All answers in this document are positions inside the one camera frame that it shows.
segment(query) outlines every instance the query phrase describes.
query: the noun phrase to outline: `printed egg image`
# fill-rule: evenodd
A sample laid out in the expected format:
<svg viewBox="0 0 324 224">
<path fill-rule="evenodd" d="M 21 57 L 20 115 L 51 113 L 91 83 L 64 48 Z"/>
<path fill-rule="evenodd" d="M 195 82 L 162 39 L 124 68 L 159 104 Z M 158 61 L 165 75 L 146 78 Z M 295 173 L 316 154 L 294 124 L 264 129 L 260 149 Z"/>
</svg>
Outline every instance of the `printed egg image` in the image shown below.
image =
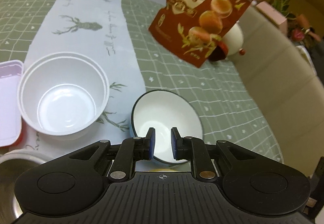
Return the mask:
<svg viewBox="0 0 324 224">
<path fill-rule="evenodd" d="M 212 0 L 210 7 L 220 18 L 228 17 L 233 11 L 232 4 L 229 0 Z"/>
<path fill-rule="evenodd" d="M 210 34 L 199 26 L 192 27 L 188 35 L 192 45 L 204 45 L 211 41 Z"/>
<path fill-rule="evenodd" d="M 215 11 L 203 12 L 199 17 L 199 24 L 211 34 L 219 34 L 223 29 L 222 20 Z"/>
</svg>

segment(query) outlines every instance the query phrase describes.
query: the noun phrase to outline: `ridged black surface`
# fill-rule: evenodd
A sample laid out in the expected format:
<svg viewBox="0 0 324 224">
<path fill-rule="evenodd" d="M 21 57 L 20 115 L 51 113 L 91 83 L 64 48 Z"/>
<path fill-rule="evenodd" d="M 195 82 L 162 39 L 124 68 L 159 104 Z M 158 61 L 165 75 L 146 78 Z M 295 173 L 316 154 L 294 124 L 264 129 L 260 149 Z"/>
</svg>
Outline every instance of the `ridged black surface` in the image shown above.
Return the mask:
<svg viewBox="0 0 324 224">
<path fill-rule="evenodd" d="M 24 214 L 15 224 L 311 224 L 299 213 L 263 218 L 232 206 L 212 183 L 190 173 L 141 173 L 112 184 L 93 207 L 72 216 Z"/>
</svg>

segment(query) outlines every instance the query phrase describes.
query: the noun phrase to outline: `beige sofa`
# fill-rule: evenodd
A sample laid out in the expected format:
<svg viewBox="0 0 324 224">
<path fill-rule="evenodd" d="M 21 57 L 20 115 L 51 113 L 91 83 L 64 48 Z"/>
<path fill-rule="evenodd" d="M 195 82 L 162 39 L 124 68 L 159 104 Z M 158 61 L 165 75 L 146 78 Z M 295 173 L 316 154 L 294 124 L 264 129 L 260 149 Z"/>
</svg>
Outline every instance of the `beige sofa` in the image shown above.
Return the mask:
<svg viewBox="0 0 324 224">
<path fill-rule="evenodd" d="M 282 150 L 285 164 L 311 175 L 324 156 L 324 89 L 293 44 L 255 8 L 239 22 L 244 57 L 234 62 Z"/>
</svg>

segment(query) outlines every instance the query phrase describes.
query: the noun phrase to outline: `round bowl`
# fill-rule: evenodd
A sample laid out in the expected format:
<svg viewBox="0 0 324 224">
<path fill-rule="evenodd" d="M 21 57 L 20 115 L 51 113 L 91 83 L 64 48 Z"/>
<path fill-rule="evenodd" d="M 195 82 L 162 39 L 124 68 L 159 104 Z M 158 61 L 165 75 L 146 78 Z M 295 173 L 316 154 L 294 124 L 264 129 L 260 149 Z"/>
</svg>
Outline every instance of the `round bowl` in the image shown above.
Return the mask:
<svg viewBox="0 0 324 224">
<path fill-rule="evenodd" d="M 75 139 L 104 111 L 109 82 L 92 59 L 70 52 L 45 56 L 32 64 L 18 86 L 18 107 L 36 131 Z"/>
<path fill-rule="evenodd" d="M 0 157 L 0 223 L 11 224 L 22 211 L 14 195 L 17 178 L 25 171 L 50 160 L 35 151 L 14 150 Z"/>
<path fill-rule="evenodd" d="M 132 110 L 131 124 L 134 137 L 145 137 L 150 127 L 155 128 L 154 158 L 168 164 L 176 161 L 171 148 L 171 128 L 180 135 L 203 138 L 203 127 L 194 108 L 179 95 L 166 90 L 153 90 L 139 97 Z"/>
</svg>

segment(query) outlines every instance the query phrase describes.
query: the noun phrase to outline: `silver screw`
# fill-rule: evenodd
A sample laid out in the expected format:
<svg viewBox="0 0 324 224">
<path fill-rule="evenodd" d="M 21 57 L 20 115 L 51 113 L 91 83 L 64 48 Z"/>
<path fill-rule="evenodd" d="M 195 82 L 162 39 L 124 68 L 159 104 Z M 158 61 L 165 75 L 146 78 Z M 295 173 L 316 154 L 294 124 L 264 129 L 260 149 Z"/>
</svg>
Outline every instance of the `silver screw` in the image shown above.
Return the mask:
<svg viewBox="0 0 324 224">
<path fill-rule="evenodd" d="M 110 174 L 110 177 L 114 179 L 123 179 L 125 176 L 126 174 L 123 171 L 114 171 Z"/>
<path fill-rule="evenodd" d="M 200 175 L 200 177 L 205 178 L 205 179 L 212 179 L 216 176 L 215 173 L 212 171 L 202 171 L 202 172 L 200 172 L 199 175 Z"/>
</svg>

